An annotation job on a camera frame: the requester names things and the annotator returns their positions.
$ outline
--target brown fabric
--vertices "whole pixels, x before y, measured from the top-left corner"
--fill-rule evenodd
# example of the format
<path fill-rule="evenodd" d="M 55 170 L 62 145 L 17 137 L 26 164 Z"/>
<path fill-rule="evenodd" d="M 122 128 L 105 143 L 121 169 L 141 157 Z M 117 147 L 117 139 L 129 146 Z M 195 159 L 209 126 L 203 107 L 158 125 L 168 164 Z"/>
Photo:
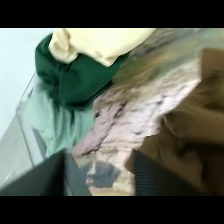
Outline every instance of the brown fabric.
<path fill-rule="evenodd" d="M 201 191 L 224 195 L 224 50 L 204 49 L 202 80 L 140 151 Z M 126 167 L 132 171 L 132 158 Z"/>

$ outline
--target white wall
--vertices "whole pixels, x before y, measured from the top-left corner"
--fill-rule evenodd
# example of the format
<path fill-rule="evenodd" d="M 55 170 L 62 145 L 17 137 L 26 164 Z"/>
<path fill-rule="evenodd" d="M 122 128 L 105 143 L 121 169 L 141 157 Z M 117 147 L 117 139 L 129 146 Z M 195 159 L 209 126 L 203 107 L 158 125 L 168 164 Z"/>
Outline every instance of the white wall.
<path fill-rule="evenodd" d="M 54 29 L 0 28 L 0 139 L 35 71 L 35 47 Z"/>

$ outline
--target folded clothing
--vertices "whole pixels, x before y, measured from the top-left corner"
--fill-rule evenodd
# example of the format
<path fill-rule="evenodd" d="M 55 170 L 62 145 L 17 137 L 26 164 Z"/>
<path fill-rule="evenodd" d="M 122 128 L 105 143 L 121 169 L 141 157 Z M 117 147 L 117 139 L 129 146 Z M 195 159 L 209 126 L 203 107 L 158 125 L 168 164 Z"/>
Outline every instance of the folded clothing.
<path fill-rule="evenodd" d="M 79 55 L 70 64 L 57 61 L 48 46 L 52 34 L 45 37 L 35 51 L 38 76 L 46 84 L 47 93 L 57 103 L 68 109 L 91 104 L 111 85 L 112 76 L 128 57 L 120 56 L 112 66 L 105 67 L 86 55 Z"/>
<path fill-rule="evenodd" d="M 82 110 L 67 110 L 48 96 L 46 85 L 36 77 L 26 114 L 47 146 L 49 157 L 63 149 L 72 149 L 94 124 L 92 105 Z"/>
<path fill-rule="evenodd" d="M 57 28 L 49 50 L 55 59 L 71 63 L 79 53 L 104 66 L 144 42 L 155 28 Z"/>
<path fill-rule="evenodd" d="M 172 111 L 160 133 L 146 137 L 144 155 L 209 195 L 224 195 L 224 50 L 204 49 L 202 80 Z M 126 163 L 133 172 L 134 154 Z"/>

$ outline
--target brown cloth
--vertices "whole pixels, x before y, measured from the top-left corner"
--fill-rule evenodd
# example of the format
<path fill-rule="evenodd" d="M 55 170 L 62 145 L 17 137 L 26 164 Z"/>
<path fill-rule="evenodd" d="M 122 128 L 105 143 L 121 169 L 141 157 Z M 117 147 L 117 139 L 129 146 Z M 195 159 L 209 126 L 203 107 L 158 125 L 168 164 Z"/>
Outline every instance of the brown cloth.
<path fill-rule="evenodd" d="M 224 50 L 202 53 L 202 80 L 139 149 L 200 191 L 224 195 Z M 133 154 L 126 167 L 132 171 Z"/>

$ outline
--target cream cloth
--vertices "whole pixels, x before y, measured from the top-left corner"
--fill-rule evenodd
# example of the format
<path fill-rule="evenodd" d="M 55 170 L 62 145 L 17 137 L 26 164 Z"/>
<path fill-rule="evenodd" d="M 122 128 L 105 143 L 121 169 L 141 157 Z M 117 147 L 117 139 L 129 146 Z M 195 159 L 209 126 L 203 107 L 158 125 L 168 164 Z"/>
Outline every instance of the cream cloth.
<path fill-rule="evenodd" d="M 156 28 L 57 28 L 49 50 L 59 61 L 70 63 L 79 53 L 104 66 L 143 43 Z"/>

